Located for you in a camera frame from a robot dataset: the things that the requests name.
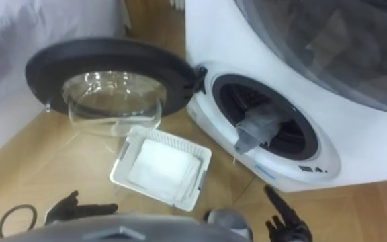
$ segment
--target robot finger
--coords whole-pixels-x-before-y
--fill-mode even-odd
[[[266,221],[265,225],[267,226],[268,232],[270,234],[274,234],[275,232],[277,232],[277,229],[274,227],[274,225],[273,225],[273,223],[271,223],[271,221]]]
[[[277,229],[284,229],[285,225],[280,221],[280,218],[278,216],[273,216],[273,221]]]
[[[295,211],[292,210],[288,204],[274,191],[274,189],[266,185],[264,192],[267,194],[268,199],[274,205],[275,209],[281,214],[283,221],[288,224],[296,224],[300,222],[300,218],[296,215]]]

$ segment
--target wooden floor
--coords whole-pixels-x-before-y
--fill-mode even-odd
[[[184,55],[184,20],[170,11],[146,40]],[[210,147],[212,162],[192,213],[184,213],[108,179],[120,142],[71,128],[67,117],[42,113],[0,151],[0,218],[11,207],[32,204],[41,226],[45,212],[73,190],[82,204],[115,202],[120,212],[182,214],[201,218],[211,208],[233,208],[251,224],[256,241],[269,241],[264,221],[276,213],[262,192],[264,183],[203,133],[182,110],[163,120],[161,130]],[[387,242],[387,181],[284,194],[308,223],[314,241]],[[31,219],[19,211],[6,222],[6,235],[22,232]]]

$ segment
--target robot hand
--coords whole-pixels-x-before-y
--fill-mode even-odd
[[[67,221],[89,216],[111,215],[118,210],[117,204],[88,204],[78,205],[78,191],[71,192],[47,212],[45,225],[55,221]]]
[[[300,220],[295,211],[283,201],[274,189],[266,185],[264,192],[283,220],[282,222],[278,216],[273,216],[274,224],[269,220],[265,222],[271,242],[313,242],[312,233],[307,224]]]

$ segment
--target door hinge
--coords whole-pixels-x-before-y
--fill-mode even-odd
[[[204,81],[206,80],[206,74],[207,69],[205,67],[198,68],[196,72],[196,80],[193,86],[194,93],[201,91],[202,93],[206,94],[206,86],[204,84]]]

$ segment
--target black cable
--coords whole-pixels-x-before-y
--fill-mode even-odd
[[[29,209],[32,211],[32,221],[31,221],[31,224],[28,228],[28,230],[31,230],[34,228],[36,222],[37,222],[37,209],[30,205],[30,204],[22,204],[22,205],[19,205],[19,206],[15,206],[14,208],[8,210],[4,215],[3,217],[1,218],[0,220],[0,239],[4,238],[4,234],[3,234],[3,225],[5,223],[5,220],[8,218],[8,216],[10,216],[13,212],[19,210],[19,209]]]

